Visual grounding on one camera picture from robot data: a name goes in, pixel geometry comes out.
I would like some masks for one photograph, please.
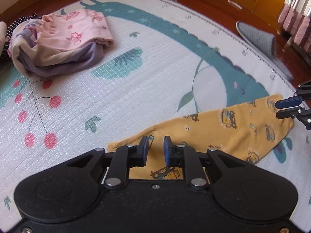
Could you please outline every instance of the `blue gripper pad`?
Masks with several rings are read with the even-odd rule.
[[[167,141],[167,138],[164,137],[163,140],[163,151],[164,151],[164,158],[165,158],[165,164],[166,166],[169,166],[169,143]]]
[[[302,103],[301,97],[290,97],[285,100],[279,100],[275,103],[275,107],[277,109],[285,109],[285,108],[291,108],[299,106],[299,104]]]
[[[147,136],[143,136],[139,142],[139,145],[136,147],[137,153],[142,155],[143,165],[146,165],[148,150],[149,150],[149,141]]]

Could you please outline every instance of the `striped clothing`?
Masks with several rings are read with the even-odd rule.
[[[10,59],[9,55],[7,54],[7,50],[9,48],[10,39],[12,37],[14,29],[19,24],[21,24],[22,22],[27,21],[29,19],[35,19],[35,18],[42,19],[42,17],[38,17],[37,14],[33,14],[31,16],[28,16],[28,17],[22,16],[22,17],[18,18],[18,20],[16,20],[15,22],[13,22],[9,27],[7,27],[7,32],[5,34],[5,43],[4,43],[2,54],[0,56],[0,61],[4,61],[4,60]]]

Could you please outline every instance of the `purple cloth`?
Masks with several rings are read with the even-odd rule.
[[[57,74],[71,74],[80,70],[90,68],[99,63],[104,57],[104,48],[96,42],[90,42],[78,48],[72,56],[60,64],[50,66],[34,66],[32,60],[20,48],[18,60],[25,66],[26,70],[43,77]]]
[[[41,25],[41,22],[34,21],[27,24],[26,27],[15,36],[15,38],[21,35],[26,40],[30,48],[34,47],[37,44],[35,42],[35,40],[37,40],[37,31],[35,28],[37,25]]]

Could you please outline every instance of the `leaf print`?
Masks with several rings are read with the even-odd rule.
[[[141,54],[142,49],[136,47],[99,66],[92,71],[92,75],[106,79],[126,77],[131,71],[141,67]]]
[[[185,106],[188,102],[190,102],[193,99],[193,91],[191,90],[190,92],[186,93],[180,100],[179,105],[178,105],[178,110],[180,110],[183,106]]]

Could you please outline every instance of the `pink shirt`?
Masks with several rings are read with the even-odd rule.
[[[66,15],[49,14],[36,26],[37,43],[68,51],[96,41],[110,46],[113,38],[103,13],[80,9]]]

